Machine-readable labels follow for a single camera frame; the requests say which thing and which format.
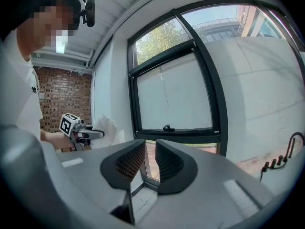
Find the hand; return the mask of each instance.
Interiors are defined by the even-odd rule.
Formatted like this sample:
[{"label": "hand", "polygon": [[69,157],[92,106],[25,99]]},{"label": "hand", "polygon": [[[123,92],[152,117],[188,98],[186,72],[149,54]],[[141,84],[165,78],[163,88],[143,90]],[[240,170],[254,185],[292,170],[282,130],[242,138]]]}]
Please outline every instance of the hand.
[{"label": "hand", "polygon": [[51,143],[55,149],[74,147],[71,140],[62,132],[56,132],[56,133],[47,132],[45,134],[44,141]]}]

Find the window frame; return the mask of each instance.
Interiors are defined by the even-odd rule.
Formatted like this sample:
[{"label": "window frame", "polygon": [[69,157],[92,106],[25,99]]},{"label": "window frame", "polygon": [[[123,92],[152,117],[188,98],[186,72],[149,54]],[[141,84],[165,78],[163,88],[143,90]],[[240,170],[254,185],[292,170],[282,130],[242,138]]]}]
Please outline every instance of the window frame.
[{"label": "window frame", "polygon": [[[215,7],[215,6],[223,6],[223,5],[250,5],[250,6],[256,6],[258,9],[264,11],[265,13],[268,13],[269,16],[271,16],[271,13],[268,10],[272,10],[272,12],[275,12],[277,16],[280,16],[280,18],[283,20],[283,23],[285,24],[285,27],[289,30],[291,33],[294,41],[297,44],[293,43],[293,40],[290,38],[287,38],[288,43],[290,44],[292,50],[295,53],[295,56],[297,58],[297,61],[300,65],[300,70],[302,73],[303,81],[305,82],[305,65],[304,62],[300,56],[299,51],[304,52],[304,42],[302,41],[301,37],[296,32],[296,28],[294,28],[294,24],[285,16],[285,14],[279,9],[277,6],[262,2],[259,0],[204,0],[199,1],[195,3],[191,3],[185,6],[182,6],[177,9],[173,9],[172,11],[158,17],[157,19],[153,20],[146,26],[144,26],[142,29],[140,29],[137,33],[135,33],[129,40],[128,40],[128,54],[127,54],[127,62],[128,62],[128,85],[129,85],[129,94],[130,94],[130,108],[131,108],[131,116],[132,116],[132,129],[133,129],[133,135],[135,139],[149,139],[149,140],[156,140],[156,139],[166,139],[166,140],[172,140],[179,143],[217,143],[217,153],[223,156],[226,156],[227,151],[227,144],[228,144],[228,118],[227,118],[227,108],[224,98],[224,91],[222,88],[222,84],[217,72],[217,69],[215,67],[215,64],[205,47],[203,41],[200,39],[199,35],[195,32],[195,30],[192,28],[192,26],[184,19],[182,16],[185,12],[191,12],[194,10],[199,9],[205,9],[209,7]],[[211,132],[197,132],[194,130],[193,132],[185,132],[183,134],[173,135],[173,132],[167,132],[162,133],[160,131],[156,130],[140,130],[138,126],[138,117],[137,117],[137,111],[136,109],[136,103],[139,101],[137,98],[137,94],[135,94],[134,89],[134,79],[132,78],[130,72],[132,70],[140,67],[141,65],[136,65],[133,67],[133,60],[136,59],[136,55],[134,55],[134,51],[132,50],[134,43],[137,41],[137,39],[141,38],[143,35],[147,34],[157,26],[163,24],[164,22],[176,18],[178,22],[182,25],[184,30],[187,32],[191,40],[193,40],[195,44],[195,48],[198,51],[198,54],[200,55],[200,67],[204,68],[208,72],[208,79],[211,81],[213,92],[215,95],[216,100],[216,106],[217,106],[217,114],[218,114],[218,124],[219,124],[219,132],[218,133],[211,133]],[[278,23],[277,21],[274,21],[274,23],[279,27],[281,32],[286,37],[288,34],[285,32],[283,26]],[[156,190],[156,186],[158,185],[158,181],[152,179],[151,177],[148,177],[147,169],[143,168],[141,170],[141,175],[143,178],[143,181],[146,186],[151,186],[151,189]]]}]

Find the tree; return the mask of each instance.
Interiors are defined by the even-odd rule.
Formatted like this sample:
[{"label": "tree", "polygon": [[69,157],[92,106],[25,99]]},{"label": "tree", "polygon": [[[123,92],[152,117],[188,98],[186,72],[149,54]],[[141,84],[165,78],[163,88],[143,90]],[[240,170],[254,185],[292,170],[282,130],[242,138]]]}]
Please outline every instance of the tree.
[{"label": "tree", "polygon": [[185,30],[178,29],[175,21],[170,20],[153,29],[136,42],[138,64],[188,39]]}]

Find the black window frame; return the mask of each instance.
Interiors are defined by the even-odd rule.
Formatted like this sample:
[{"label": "black window frame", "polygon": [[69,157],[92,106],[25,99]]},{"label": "black window frame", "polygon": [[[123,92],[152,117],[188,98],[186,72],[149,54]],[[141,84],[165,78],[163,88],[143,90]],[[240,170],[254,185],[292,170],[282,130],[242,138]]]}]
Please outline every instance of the black window frame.
[{"label": "black window frame", "polygon": [[[209,7],[215,7],[215,6],[223,6],[223,5],[249,5],[249,6],[256,6],[258,9],[264,11],[265,13],[268,13],[270,15],[270,12],[268,10],[272,10],[275,12],[278,16],[281,16],[281,19],[285,19],[285,26],[288,28],[289,32],[291,33],[292,37],[294,38],[294,41],[296,42],[299,51],[304,52],[304,44],[302,39],[297,34],[296,28],[294,28],[294,24],[286,17],[286,15],[281,11],[280,8],[278,8],[275,5],[262,2],[259,0],[204,0],[199,1],[195,3],[191,3],[185,6],[182,6],[177,9],[173,9],[170,12],[160,16],[159,18],[155,19],[148,25],[144,26],[142,29],[140,29],[136,34],[134,34],[129,40],[128,40],[128,54],[127,54],[127,62],[128,62],[128,85],[129,85],[129,94],[130,94],[130,108],[131,108],[131,117],[132,117],[132,129],[133,129],[133,135],[135,139],[148,139],[148,140],[156,140],[156,139],[166,139],[171,140],[179,143],[217,143],[217,153],[223,156],[226,156],[227,151],[227,144],[228,144],[228,118],[227,118],[227,109],[226,109],[226,102],[224,98],[224,91],[223,87],[220,81],[220,77],[218,75],[217,69],[215,67],[215,64],[205,47],[203,41],[200,39],[199,35],[195,32],[195,30],[192,28],[192,26],[185,20],[185,18],[182,16],[183,13],[191,12],[193,10],[199,10],[199,9],[205,9]],[[214,99],[215,99],[215,105],[217,109],[217,116],[218,116],[218,131],[219,132],[209,132],[208,130],[206,132],[196,131],[193,132],[184,132],[184,133],[178,133],[174,135],[173,132],[167,131],[164,132],[163,135],[160,131],[156,130],[141,130],[139,128],[138,118],[137,115],[138,112],[137,108],[139,108],[139,99],[137,95],[137,84],[134,80],[134,76],[137,74],[141,74],[144,71],[149,70],[149,64],[152,65],[154,60],[160,60],[160,54],[164,53],[165,55],[167,53],[172,53],[175,50],[181,49],[179,45],[174,46],[154,57],[147,60],[146,62],[137,65],[137,55],[136,51],[133,50],[133,46],[135,45],[135,42],[153,30],[154,28],[158,27],[159,25],[167,22],[168,20],[176,18],[179,23],[182,25],[182,27],[185,29],[186,33],[191,38],[189,41],[193,41],[195,47],[193,49],[196,49],[197,55],[196,59],[199,58],[199,65],[203,72],[203,70],[206,70],[207,72],[204,72],[203,75],[207,78],[204,78],[203,80],[211,81],[211,86],[213,89]],[[281,32],[284,34],[284,36],[287,36],[287,33],[284,31],[282,25],[278,22],[275,22],[275,24],[280,28]],[[287,39],[288,43],[290,44],[292,50],[294,51],[294,54],[297,58],[297,61],[300,66],[300,70],[302,73],[303,81],[305,83],[305,65],[304,62],[300,56],[299,51],[296,48],[296,45],[293,44],[293,41],[289,38]],[[145,158],[145,166],[148,164],[148,157]],[[141,176],[143,178],[143,181],[146,186],[149,188],[156,190],[158,181],[154,180],[151,177],[148,177],[147,175],[147,169],[149,169],[149,165],[147,168],[141,169]]]}]

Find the white t-shirt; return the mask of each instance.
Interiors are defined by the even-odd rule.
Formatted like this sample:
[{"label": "white t-shirt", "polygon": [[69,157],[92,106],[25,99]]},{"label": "white t-shirt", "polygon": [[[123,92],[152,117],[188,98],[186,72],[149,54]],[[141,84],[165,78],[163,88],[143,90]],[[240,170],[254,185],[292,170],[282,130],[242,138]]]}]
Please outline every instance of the white t-shirt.
[{"label": "white t-shirt", "polygon": [[29,61],[25,61],[22,57],[17,44],[17,29],[12,31],[3,42],[4,50],[7,53],[9,62],[15,71],[20,74],[26,83],[26,87],[32,90],[32,94],[28,98],[20,116],[17,120],[16,126],[20,129],[30,132],[40,140],[40,122],[42,113],[39,103],[38,86],[34,75],[34,68]]}]

